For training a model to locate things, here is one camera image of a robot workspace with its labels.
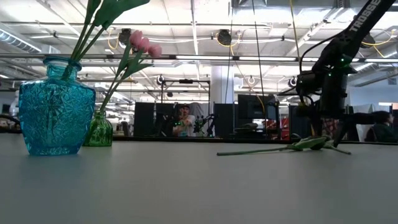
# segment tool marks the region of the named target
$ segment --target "green glass vase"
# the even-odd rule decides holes
[[[83,146],[112,146],[113,126],[105,117],[105,112],[94,112]]]

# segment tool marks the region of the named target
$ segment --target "vase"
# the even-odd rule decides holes
[[[36,156],[76,154],[90,127],[95,91],[76,80],[78,62],[49,56],[43,63],[47,77],[19,87],[19,119],[27,150]]]
[[[112,146],[113,126],[105,117],[105,112],[95,111],[84,146]]]

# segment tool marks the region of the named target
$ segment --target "office desk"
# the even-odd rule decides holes
[[[216,157],[272,147],[114,142],[32,157],[0,134],[0,223],[398,223],[396,146]]]

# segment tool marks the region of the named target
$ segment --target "computer monitor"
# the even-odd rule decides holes
[[[238,116],[241,119],[264,119],[262,105],[265,107],[265,118],[276,119],[278,107],[275,106],[275,97],[273,96],[256,96],[256,95],[238,95]]]

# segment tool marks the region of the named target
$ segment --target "pillar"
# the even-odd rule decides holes
[[[234,103],[234,67],[213,66],[210,76],[210,104]]]

